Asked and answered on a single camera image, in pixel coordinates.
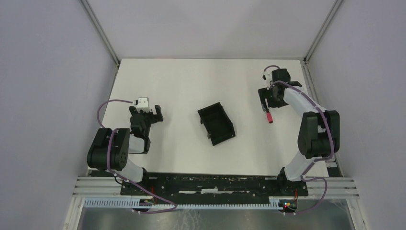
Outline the red handled screwdriver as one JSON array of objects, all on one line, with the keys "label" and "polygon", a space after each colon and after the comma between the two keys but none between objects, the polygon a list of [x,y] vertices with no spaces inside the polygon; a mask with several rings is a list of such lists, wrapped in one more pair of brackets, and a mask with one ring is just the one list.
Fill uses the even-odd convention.
[{"label": "red handled screwdriver", "polygon": [[272,124],[273,123],[273,117],[272,117],[270,111],[267,109],[267,110],[265,110],[265,112],[266,112],[266,118],[267,118],[268,123]]}]

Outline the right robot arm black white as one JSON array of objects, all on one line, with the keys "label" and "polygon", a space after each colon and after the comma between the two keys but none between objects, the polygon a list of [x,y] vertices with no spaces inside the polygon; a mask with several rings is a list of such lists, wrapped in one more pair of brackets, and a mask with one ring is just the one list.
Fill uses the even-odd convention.
[{"label": "right robot arm black white", "polygon": [[292,81],[287,69],[273,65],[263,70],[266,87],[258,89],[262,110],[269,123],[273,122],[271,108],[291,106],[301,117],[298,152],[277,176],[277,191],[290,195],[298,182],[307,182],[306,174],[320,161],[330,160],[339,150],[340,117],[336,110],[327,110],[304,92],[298,81]]}]

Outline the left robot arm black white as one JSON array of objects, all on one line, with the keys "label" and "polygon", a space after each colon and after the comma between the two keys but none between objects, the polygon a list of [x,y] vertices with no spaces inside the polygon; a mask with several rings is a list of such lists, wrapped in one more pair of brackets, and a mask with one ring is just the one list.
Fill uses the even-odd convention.
[{"label": "left robot arm black white", "polygon": [[107,171],[124,180],[133,181],[132,189],[138,195],[150,190],[150,181],[145,179],[147,171],[129,160],[130,154],[147,154],[150,148],[151,126],[163,121],[160,105],[148,108],[130,106],[130,127],[99,128],[87,155],[87,165],[99,171]]}]

